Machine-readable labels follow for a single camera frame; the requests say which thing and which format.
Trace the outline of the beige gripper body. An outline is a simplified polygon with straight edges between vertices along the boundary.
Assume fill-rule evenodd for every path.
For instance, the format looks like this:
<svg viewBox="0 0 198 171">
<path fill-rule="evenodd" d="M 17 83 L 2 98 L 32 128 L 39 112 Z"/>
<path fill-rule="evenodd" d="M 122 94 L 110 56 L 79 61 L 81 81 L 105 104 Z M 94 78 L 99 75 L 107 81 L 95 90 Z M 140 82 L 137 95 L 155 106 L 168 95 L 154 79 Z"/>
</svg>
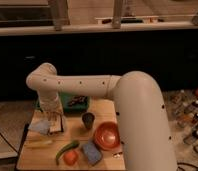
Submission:
<svg viewBox="0 0 198 171">
<path fill-rule="evenodd" d="M 42 106 L 42 110 L 49 121 L 56 121 L 57 118 L 63 114 L 62 106 L 60 104 L 46 104 Z"/>
</svg>

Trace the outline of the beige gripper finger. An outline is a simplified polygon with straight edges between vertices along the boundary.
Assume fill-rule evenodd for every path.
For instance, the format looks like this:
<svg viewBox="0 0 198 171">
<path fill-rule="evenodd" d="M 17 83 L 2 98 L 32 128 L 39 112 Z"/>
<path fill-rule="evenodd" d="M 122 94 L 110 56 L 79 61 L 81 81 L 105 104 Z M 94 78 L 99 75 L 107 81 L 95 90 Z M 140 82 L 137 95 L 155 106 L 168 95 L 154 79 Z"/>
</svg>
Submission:
<svg viewBox="0 0 198 171">
<path fill-rule="evenodd" d="M 60 122 L 58 120 L 52 121 L 51 126 L 49 128 L 49 133 L 57 133 L 60 131 Z"/>
</svg>

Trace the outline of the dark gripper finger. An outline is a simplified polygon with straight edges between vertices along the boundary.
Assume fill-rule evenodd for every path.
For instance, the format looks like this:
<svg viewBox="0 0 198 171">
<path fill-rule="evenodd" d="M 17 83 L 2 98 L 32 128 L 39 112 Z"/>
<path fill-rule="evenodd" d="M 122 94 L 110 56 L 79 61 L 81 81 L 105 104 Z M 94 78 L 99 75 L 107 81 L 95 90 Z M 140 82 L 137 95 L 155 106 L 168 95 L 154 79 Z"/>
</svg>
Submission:
<svg viewBox="0 0 198 171">
<path fill-rule="evenodd" d="M 61 116 L 61 132 L 65 132 L 66 130 L 66 122 L 65 122 L 65 117 Z"/>
</svg>

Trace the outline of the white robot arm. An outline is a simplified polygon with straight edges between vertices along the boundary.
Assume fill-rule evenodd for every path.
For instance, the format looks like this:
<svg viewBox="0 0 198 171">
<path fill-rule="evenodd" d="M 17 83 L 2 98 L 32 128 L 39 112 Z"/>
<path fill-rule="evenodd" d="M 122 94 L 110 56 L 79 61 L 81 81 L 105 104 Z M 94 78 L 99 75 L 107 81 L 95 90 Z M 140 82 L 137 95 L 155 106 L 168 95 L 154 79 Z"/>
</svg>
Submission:
<svg viewBox="0 0 198 171">
<path fill-rule="evenodd" d="M 126 171 L 177 171 L 163 95 L 150 75 L 59 76 L 54 65 L 43 63 L 27 76 L 26 85 L 46 110 L 57 106 L 60 92 L 111 100 Z"/>
</svg>

